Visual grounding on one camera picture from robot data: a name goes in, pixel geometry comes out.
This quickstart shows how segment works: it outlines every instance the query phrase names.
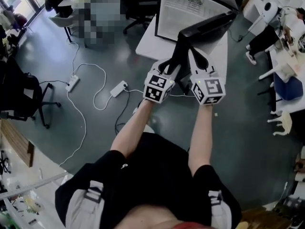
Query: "power strip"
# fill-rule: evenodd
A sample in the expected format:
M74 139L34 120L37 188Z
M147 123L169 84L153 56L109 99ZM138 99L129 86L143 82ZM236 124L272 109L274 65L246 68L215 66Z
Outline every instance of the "power strip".
M77 75L73 75L69 81L69 85L66 86L66 90L70 93L79 80Z
M121 81L115 88L110 91L113 97L117 97L128 86L125 81Z

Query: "white cable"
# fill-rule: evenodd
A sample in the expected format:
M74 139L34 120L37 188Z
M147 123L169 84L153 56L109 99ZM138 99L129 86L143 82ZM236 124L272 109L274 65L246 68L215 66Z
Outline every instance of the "white cable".
M96 106L95 106L95 104L94 104L94 99L93 99L93 104L94 104L94 108L96 108L97 110L105 110L106 108L107 108L107 105L108 105L108 103L109 103L109 100L112 98L112 95L110 96L110 98L108 99L108 101L107 101L107 103L106 103L106 106L103 108L103 109L99 109L99 108L97 108Z
M144 92L142 92L142 91L140 91L140 90L137 90L137 89L130 90L129 92L131 93L131 92L134 92L134 91L137 91L137 92L140 92L140 93L144 93ZM187 95L170 95L170 96L172 96L172 97L195 97L195 96L187 96Z
M80 112L82 118L84 119L84 123L85 123L85 135L84 135L84 137L82 138L80 147L79 147L78 149L76 149L76 150L73 152L73 154L72 154L71 156L67 157L67 158L65 159L65 161L63 161L59 166L62 166L64 163L66 163L67 160L68 160L69 158L72 158L73 155L74 155L78 150L80 150L80 148L81 148L81 146L82 146L82 144L83 144L83 142L84 142L84 140L85 140L85 137L86 137L86 135L87 135L87 125L86 125L86 120L85 120L84 115L83 115L82 112L74 105L74 103L72 102L72 100L69 98L69 92L68 92L68 91L67 91L67 97L68 97L69 101L73 104L74 108L75 108L78 112Z
M77 45L77 50L76 50L76 54L75 54L75 56L74 56L74 59L73 59L73 61L72 61L72 73L71 73L71 76L72 76L74 73L76 73L76 72L78 71L78 69L79 69L82 65L94 65L94 66L98 67L99 69L101 69L101 70L104 72L104 74L105 74L104 84L103 84L102 88L101 88L101 89L94 95L94 97L93 97L93 106L94 106L94 108L96 108L97 110L104 110L104 109L106 109L106 107L107 107L107 105L108 105L110 99L112 98L112 95L111 95L110 98L108 99L108 101L107 101L107 103L106 103L106 106L105 106L103 109L99 109L99 108L97 108L97 107L95 106L95 97L96 97L96 95L97 95L101 90L103 90L103 88L104 88L104 86L105 86L105 84L106 84L106 71L105 71L104 69L102 69L101 67L99 67L98 65L93 64L93 63L81 63L81 64L76 68L76 70L74 70L74 60L75 60L75 58L76 58L76 55L77 55L77 52L78 52L80 46L79 46L77 43L75 43L75 42L71 42L71 43L69 43L69 44L72 44L72 43L74 43L74 44ZM80 112L82 118L84 119L84 123L85 123L85 135L84 135L84 137L82 138L81 145L79 146L79 148L76 149L76 150L73 152L73 154L72 154L71 156L69 156L68 158L66 158L65 161L63 161L59 166L62 166L64 163L66 163L68 159L72 158L72 157L74 156L74 154L75 154L78 150L80 150L80 148L81 148L81 146L82 146L82 144L83 144L83 142L84 142L84 140L85 140L85 137L86 137L86 135L87 135L87 125L86 125L86 120L85 120L84 115L83 115L82 112L75 106L75 104L73 103L73 101L70 99L70 97L69 97L69 92L67 92L67 97L68 97L69 101L73 104L74 108L75 108L78 112Z
M142 92L142 91L140 91L140 90L137 90L137 89L130 90L129 92L131 93L131 92L135 92L135 91L136 91L136 92L140 92L140 93L142 93L142 94L144 93L144 92Z
M76 42L71 42L71 43L69 43L69 45L70 45L70 44L73 44L73 43L77 45L77 50L76 50L75 56L74 56L74 58L73 58L73 60L72 60L72 74L71 74L71 75L74 74L74 60L75 60L75 58L76 58L76 55L77 55L78 50L80 49L80 46L79 46Z

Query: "sneaker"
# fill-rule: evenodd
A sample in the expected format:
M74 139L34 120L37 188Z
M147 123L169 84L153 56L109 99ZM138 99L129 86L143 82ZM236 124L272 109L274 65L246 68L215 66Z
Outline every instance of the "sneaker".
M256 65L255 58L252 55L250 55L250 52L246 52L246 56L250 60L251 64Z

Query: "office chair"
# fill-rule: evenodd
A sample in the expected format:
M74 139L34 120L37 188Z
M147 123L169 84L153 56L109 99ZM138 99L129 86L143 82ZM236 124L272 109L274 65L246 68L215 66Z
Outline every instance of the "office chair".
M294 76L290 77L285 83L277 75L273 74L274 77L274 90L284 101L291 101L303 97L303 84L300 80Z
M154 16L159 11L158 0L122 0L122 2L127 8L126 19L135 19L123 30L123 34L127 34L127 30L137 24L142 24L146 29L145 23L152 21L146 16Z
M26 121L28 117L35 120L33 116L39 110L44 127L49 129L49 125L44 122L42 106L56 104L58 102L43 102L44 95L48 88L53 85L48 83L44 91L39 85L38 79L33 75L24 74L13 57L9 57L7 62L0 61L0 118ZM32 96L27 96L27 89Z
M71 43L71 30L70 30L70 27L73 27L75 26L74 24L76 23L75 21L75 15L70 15L69 17L67 18L63 18L61 17L61 15L58 13L56 14L54 17L49 17L49 19L54 23L56 24L58 27L62 27L65 29L65 32L67 34L67 37L69 39L69 42Z

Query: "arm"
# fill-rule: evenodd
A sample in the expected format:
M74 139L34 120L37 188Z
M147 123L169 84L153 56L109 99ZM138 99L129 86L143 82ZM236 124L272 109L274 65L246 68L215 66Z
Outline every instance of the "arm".
M213 145L212 113L213 107L211 105L199 107L189 153L189 168L192 176L198 168L210 164Z
M128 157L138 146L145 125L150 117L154 103L144 100L138 111L116 136L110 150L117 150Z
M292 41L291 34L290 34L290 28L287 27L287 26L284 27L284 35L287 36L288 42L289 42L290 44L292 44L293 41Z

